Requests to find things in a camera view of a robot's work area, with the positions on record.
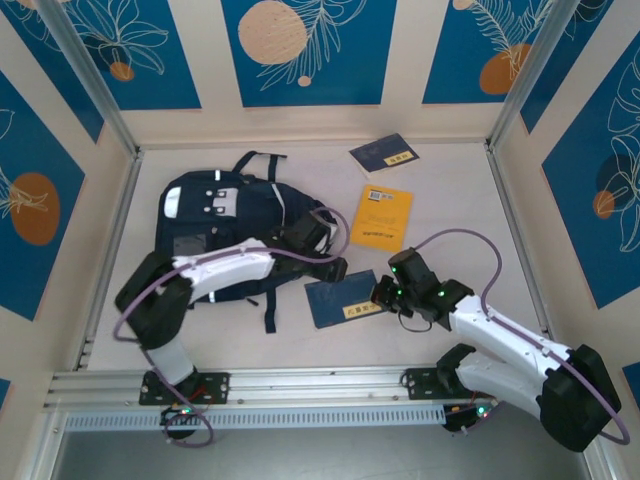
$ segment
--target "white wall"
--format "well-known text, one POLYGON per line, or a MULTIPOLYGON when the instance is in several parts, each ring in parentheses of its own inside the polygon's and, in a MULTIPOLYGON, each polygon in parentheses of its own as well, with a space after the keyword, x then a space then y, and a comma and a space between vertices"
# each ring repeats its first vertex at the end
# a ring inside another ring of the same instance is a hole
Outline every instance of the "white wall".
MULTIPOLYGON (((639 30, 640 3, 615 0, 532 134, 518 119, 498 148, 558 337, 599 351, 621 397, 632 444, 603 444, 623 459, 628 473, 620 478, 640 478, 640 411, 621 370, 640 361, 640 290, 596 308, 541 165, 639 30)), ((610 431, 618 434, 613 424, 610 431)))
MULTIPOLYGON (((422 105, 451 0, 398 0, 380 106, 242 106, 220 1, 170 0, 202 110, 126 111, 145 146, 234 141, 410 138, 484 139, 501 103, 422 105)), ((368 8, 375 8, 372 0, 368 8)))
MULTIPOLYGON (((130 160, 108 128, 98 144, 93 143, 2 14, 0 45, 0 70, 85 173, 36 319, 31 322, 0 307, 0 377, 12 382, 0 418, 0 478, 10 479, 52 372, 71 366, 70 347, 83 334, 130 160)), ((11 272, 3 275, 3 281, 10 281, 11 272)))

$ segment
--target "backpack strap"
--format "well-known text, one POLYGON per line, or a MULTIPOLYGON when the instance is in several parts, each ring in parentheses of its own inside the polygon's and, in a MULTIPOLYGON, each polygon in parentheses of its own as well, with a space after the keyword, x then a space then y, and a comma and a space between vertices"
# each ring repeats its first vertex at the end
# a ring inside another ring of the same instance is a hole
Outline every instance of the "backpack strap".
MULTIPOLYGON (((260 152, 256 152, 255 150, 251 150, 243 155, 243 157, 238 160, 236 166, 231 170, 233 173, 240 173, 244 167, 247 166, 247 163, 255 157, 256 155, 265 155, 260 152)), ((276 181, 276 166, 278 165, 278 158, 287 158, 286 155, 280 155, 278 153, 269 153, 269 172, 267 179, 270 182, 276 181)))
POLYGON ((267 333, 276 333, 276 289, 267 290, 267 311, 264 312, 264 327, 267 333))

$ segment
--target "backpack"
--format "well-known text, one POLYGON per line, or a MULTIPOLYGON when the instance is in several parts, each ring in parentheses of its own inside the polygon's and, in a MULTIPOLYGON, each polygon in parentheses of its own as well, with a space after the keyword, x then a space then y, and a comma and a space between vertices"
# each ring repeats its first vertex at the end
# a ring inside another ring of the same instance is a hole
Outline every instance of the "backpack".
MULTIPOLYGON (((278 158, 286 156, 250 151, 230 172, 193 171, 169 183, 160 196, 156 251, 173 257, 231 247, 274 228, 290 227, 307 212, 323 207, 318 200, 275 181, 278 158), (269 155, 268 180, 241 173, 256 155, 269 155)), ((322 212, 320 216, 331 224, 336 223, 329 212, 322 212)), ((327 242, 323 251, 329 247, 327 242)), ((266 293, 265 329, 267 333, 275 333, 275 290, 301 276, 291 273, 250 280, 211 292, 198 301, 227 302, 266 293)))

